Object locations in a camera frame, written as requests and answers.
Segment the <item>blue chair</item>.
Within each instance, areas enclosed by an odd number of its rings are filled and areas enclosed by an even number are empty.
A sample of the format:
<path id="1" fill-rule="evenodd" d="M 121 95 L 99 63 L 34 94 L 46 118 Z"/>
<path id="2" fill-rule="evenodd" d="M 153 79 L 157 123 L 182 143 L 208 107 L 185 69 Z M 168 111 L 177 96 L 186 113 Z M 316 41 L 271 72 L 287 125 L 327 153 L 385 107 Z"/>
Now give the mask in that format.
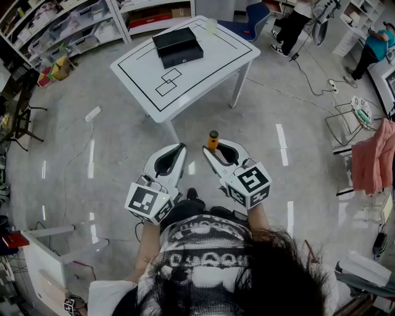
<path id="1" fill-rule="evenodd" d="M 246 13 L 248 21 L 245 23 L 228 22 L 223 20 L 218 20 L 217 23 L 237 34 L 244 40 L 255 42 L 270 17 L 270 10 L 266 3 L 258 2 L 247 6 Z M 250 31 L 250 34 L 243 33 L 244 30 Z"/>

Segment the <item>person's left forearm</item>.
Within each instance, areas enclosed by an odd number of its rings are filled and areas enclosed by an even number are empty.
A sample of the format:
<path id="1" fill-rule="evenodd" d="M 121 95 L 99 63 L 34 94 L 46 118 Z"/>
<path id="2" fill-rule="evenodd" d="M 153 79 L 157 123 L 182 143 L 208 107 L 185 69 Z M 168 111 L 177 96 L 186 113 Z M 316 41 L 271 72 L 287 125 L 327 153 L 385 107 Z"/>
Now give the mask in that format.
<path id="1" fill-rule="evenodd" d="M 135 271 L 131 278 L 133 282 L 138 282 L 139 278 L 145 272 L 148 264 L 159 254 L 159 251 L 160 226 L 144 222 Z"/>

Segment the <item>white shelf unit with boxes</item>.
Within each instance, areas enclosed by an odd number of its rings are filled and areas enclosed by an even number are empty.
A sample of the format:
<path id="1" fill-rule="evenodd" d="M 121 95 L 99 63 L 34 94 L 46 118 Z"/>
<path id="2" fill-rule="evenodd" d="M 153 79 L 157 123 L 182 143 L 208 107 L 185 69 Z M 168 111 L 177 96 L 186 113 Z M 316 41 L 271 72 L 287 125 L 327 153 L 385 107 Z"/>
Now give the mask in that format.
<path id="1" fill-rule="evenodd" d="M 195 16 L 195 0 L 106 0 L 118 29 L 133 35 L 171 28 Z"/>

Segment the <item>person's black trousers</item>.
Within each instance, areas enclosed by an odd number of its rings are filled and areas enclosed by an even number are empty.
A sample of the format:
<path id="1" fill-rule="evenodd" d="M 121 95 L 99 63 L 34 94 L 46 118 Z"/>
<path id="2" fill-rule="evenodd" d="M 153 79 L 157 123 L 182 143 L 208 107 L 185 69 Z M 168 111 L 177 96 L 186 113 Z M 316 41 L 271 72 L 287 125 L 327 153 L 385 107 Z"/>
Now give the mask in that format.
<path id="1" fill-rule="evenodd" d="M 166 218 L 161 222 L 161 229 L 195 215 L 213 215 L 238 223 L 247 228 L 249 227 L 247 219 L 238 218 L 235 212 L 222 206 L 214 206 L 211 209 L 206 210 L 206 204 L 204 201 L 200 199 L 185 199 L 175 204 L 168 216 L 166 216 Z"/>

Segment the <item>pink jacket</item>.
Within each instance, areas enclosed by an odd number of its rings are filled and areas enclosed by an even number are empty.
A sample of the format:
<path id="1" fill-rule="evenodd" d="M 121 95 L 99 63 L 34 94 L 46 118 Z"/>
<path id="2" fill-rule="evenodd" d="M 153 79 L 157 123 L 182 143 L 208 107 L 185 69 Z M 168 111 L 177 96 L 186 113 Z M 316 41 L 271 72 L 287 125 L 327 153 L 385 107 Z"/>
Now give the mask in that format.
<path id="1" fill-rule="evenodd" d="M 354 191 L 373 195 L 393 185 L 395 122 L 381 120 L 375 134 L 351 148 L 351 179 Z"/>

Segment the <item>black drawer box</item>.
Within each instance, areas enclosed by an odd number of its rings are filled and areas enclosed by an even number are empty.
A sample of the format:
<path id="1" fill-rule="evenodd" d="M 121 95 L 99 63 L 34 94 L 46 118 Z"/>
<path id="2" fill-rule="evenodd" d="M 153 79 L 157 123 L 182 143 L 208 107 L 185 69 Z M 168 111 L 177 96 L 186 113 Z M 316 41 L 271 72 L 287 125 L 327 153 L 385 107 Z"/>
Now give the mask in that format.
<path id="1" fill-rule="evenodd" d="M 196 35 L 189 27 L 152 38 L 164 69 L 204 57 Z"/>

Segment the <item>plain white table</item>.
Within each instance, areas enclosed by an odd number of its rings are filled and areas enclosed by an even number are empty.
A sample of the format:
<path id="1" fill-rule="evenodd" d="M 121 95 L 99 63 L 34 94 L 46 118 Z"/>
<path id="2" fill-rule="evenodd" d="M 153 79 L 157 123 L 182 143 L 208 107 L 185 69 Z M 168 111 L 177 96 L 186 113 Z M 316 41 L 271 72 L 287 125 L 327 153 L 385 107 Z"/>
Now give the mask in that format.
<path id="1" fill-rule="evenodd" d="M 56 255 L 38 239 L 75 231 L 75 225 L 21 231 L 28 245 L 23 247 L 25 264 L 33 289 L 38 299 L 57 316 L 74 316 L 71 307 L 67 307 L 68 298 L 64 268 L 78 261 L 87 252 L 98 251 L 109 245 L 108 239 L 100 239 L 82 249 L 61 256 Z"/>

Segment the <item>black metal chair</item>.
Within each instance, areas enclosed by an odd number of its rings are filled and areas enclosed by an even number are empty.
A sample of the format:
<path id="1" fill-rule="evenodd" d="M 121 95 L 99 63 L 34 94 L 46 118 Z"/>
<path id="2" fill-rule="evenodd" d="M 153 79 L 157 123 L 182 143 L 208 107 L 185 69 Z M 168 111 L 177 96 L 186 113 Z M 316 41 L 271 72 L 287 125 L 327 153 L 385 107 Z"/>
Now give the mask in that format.
<path id="1" fill-rule="evenodd" d="M 25 152 L 28 152 L 28 149 L 23 147 L 19 142 L 22 136 L 28 135 L 30 138 L 36 139 L 42 143 L 44 142 L 43 139 L 29 131 L 32 110 L 47 111 L 48 109 L 44 107 L 32 107 L 30 105 L 28 91 L 25 89 L 21 89 L 18 101 L 13 100 L 7 102 L 3 118 L 8 118 L 8 120 L 4 126 L 0 120 L 0 145 L 6 141 L 10 143 L 15 142 Z"/>

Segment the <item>red book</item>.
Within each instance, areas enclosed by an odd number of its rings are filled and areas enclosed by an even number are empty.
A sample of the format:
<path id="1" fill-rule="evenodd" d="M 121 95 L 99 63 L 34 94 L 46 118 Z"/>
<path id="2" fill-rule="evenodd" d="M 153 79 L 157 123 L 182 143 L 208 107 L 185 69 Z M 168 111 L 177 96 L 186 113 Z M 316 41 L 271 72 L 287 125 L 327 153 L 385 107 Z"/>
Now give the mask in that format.
<path id="1" fill-rule="evenodd" d="M 21 233 L 2 235 L 2 241 L 8 249 L 18 249 L 30 245 L 29 240 Z"/>

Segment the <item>orange handled screwdriver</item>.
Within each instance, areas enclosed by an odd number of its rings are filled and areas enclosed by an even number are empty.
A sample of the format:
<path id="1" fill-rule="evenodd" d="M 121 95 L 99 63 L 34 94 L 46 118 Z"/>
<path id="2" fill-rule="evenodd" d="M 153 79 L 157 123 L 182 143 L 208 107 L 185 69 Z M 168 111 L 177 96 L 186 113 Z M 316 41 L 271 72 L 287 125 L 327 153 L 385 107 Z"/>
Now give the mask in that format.
<path id="1" fill-rule="evenodd" d="M 207 141 L 207 147 L 209 148 L 210 151 L 215 152 L 215 150 L 218 146 L 218 141 L 219 141 L 218 132 L 215 130 L 212 130 L 209 133 L 209 138 Z"/>

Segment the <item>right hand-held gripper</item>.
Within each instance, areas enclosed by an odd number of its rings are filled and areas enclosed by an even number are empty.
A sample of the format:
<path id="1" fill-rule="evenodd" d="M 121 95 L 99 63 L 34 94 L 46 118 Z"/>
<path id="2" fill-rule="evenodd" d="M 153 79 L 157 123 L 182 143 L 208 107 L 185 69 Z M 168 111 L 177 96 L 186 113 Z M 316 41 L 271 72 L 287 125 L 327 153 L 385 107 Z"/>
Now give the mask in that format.
<path id="1" fill-rule="evenodd" d="M 249 157 L 242 145 L 219 139 L 216 149 L 212 151 L 203 146 L 202 152 L 211 169 L 221 178 L 220 184 L 225 188 L 227 196 L 246 210 L 268 198 L 272 179 L 261 162 L 248 168 L 241 167 Z"/>

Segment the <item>patterned round tray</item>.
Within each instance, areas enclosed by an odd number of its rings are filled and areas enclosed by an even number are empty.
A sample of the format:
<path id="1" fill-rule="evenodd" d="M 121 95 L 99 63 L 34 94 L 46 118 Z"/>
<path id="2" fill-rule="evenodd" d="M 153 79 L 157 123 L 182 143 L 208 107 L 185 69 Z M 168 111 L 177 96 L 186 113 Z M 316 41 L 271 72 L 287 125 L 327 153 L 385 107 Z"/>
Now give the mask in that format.
<path id="1" fill-rule="evenodd" d="M 372 112 L 367 101 L 358 96 L 353 96 L 351 99 L 351 107 L 359 122 L 365 126 L 369 126 L 371 124 Z"/>

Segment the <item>person's right forearm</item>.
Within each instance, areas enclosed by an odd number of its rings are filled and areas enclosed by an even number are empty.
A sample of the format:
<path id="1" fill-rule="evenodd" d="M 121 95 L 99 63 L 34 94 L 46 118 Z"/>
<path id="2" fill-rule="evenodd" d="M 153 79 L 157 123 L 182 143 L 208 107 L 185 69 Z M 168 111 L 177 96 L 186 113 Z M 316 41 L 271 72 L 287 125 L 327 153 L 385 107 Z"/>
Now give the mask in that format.
<path id="1" fill-rule="evenodd" d="M 270 225 L 262 203 L 249 209 L 247 217 L 253 240 L 261 240 L 270 231 Z"/>

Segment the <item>white table with black lines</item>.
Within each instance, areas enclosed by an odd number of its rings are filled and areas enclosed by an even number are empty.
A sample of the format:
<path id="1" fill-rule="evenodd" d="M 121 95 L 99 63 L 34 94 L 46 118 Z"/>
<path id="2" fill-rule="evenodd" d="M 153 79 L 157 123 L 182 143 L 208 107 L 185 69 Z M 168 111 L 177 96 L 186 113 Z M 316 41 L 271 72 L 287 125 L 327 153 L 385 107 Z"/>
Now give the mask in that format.
<path id="1" fill-rule="evenodd" d="M 235 107 L 252 61 L 260 50 L 236 33 L 218 25 L 210 34 L 207 18 L 198 15 L 165 30 L 190 29 L 203 49 L 201 59 L 164 69 L 152 39 L 111 63 L 110 68 L 153 121 L 178 136 L 171 120 L 234 74 L 238 74 L 230 107 Z"/>

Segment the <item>person's black white printed shirt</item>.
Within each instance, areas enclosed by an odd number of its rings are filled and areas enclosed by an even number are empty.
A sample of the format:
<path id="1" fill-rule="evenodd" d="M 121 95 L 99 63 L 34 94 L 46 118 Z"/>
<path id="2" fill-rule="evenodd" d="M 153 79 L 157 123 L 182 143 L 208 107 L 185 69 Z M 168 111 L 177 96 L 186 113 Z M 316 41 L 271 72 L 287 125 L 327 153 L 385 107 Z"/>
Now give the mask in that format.
<path id="1" fill-rule="evenodd" d="M 327 274 L 284 231 L 195 215 L 167 227 L 137 281 L 94 281 L 88 316 L 326 316 Z"/>

